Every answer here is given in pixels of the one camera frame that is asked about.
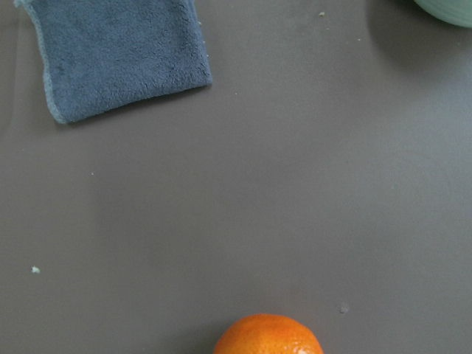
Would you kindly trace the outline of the orange fruit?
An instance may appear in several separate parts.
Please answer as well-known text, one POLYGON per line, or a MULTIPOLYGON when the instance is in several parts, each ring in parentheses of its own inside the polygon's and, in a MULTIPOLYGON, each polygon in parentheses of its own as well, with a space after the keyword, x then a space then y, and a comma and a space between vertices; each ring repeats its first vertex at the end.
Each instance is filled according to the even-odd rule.
POLYGON ((218 339, 214 353, 315 353, 324 350, 302 323, 282 315, 259 313, 234 322, 218 339))

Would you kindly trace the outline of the mint green bowl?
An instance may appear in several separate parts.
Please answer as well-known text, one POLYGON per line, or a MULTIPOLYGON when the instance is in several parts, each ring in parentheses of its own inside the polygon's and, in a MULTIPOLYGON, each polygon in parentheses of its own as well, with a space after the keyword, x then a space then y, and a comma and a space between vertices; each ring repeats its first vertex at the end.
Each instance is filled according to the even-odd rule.
POLYGON ((414 2, 441 21, 471 28, 471 0, 414 0, 414 2))

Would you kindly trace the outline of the grey folded cloth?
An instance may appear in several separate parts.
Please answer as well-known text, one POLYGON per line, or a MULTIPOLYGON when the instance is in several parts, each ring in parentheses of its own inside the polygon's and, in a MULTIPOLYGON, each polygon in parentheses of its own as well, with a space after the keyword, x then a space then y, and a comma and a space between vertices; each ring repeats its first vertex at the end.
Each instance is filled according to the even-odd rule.
POLYGON ((212 83, 193 1, 17 1, 44 65, 56 122, 212 83))

